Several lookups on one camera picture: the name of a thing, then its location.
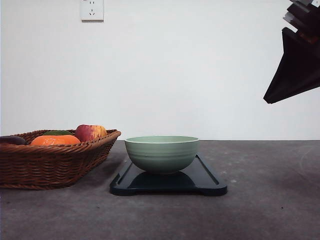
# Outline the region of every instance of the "bowl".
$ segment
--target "bowl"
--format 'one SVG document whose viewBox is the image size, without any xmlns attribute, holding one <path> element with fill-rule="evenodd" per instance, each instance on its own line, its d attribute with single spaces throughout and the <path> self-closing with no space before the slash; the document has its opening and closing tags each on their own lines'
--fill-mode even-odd
<svg viewBox="0 0 320 240">
<path fill-rule="evenodd" d="M 153 174 L 172 174 L 186 168 L 199 145 L 199 139 L 191 136 L 140 136 L 124 142 L 131 161 Z"/>
</svg>

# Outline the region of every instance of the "gray concrete floor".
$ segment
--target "gray concrete floor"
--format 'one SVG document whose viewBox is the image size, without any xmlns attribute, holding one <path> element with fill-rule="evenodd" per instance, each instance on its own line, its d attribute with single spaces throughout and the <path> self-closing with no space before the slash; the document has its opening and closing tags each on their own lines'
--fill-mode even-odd
<svg viewBox="0 0 320 240">
<path fill-rule="evenodd" d="M 319 240 L 320 141 L 201 141 L 228 185 L 224 196 L 115 196 L 127 158 L 108 159 L 76 185 L 0 189 L 3 240 Z"/>
</svg>

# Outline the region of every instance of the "plastic tray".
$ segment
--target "plastic tray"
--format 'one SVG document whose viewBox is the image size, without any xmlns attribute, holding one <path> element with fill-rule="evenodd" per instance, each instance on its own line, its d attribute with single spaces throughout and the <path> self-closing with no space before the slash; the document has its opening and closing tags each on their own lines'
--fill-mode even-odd
<svg viewBox="0 0 320 240">
<path fill-rule="evenodd" d="M 227 193 L 227 185 L 208 167 L 199 153 L 185 169 L 165 175 L 143 171 L 128 158 L 110 184 L 110 193 L 118 196 L 166 192 L 195 192 L 205 196 L 221 196 Z"/>
</svg>

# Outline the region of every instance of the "green fruit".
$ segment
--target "green fruit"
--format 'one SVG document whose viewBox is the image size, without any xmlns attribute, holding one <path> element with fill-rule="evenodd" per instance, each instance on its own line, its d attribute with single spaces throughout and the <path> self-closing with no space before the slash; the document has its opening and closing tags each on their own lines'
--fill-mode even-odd
<svg viewBox="0 0 320 240">
<path fill-rule="evenodd" d="M 47 131 L 43 136 L 61 136 L 61 135 L 73 135 L 71 132 L 66 131 L 66 130 L 52 130 L 52 131 Z"/>
</svg>

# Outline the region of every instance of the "fruit basket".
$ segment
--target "fruit basket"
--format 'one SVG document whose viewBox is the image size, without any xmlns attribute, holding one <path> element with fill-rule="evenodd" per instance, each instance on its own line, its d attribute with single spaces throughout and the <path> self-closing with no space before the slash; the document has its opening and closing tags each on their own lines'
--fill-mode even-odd
<svg viewBox="0 0 320 240">
<path fill-rule="evenodd" d="M 28 143 L 49 130 L 15 134 Z M 0 188 L 48 190 L 75 184 L 101 164 L 120 131 L 74 145 L 0 145 Z"/>
</svg>

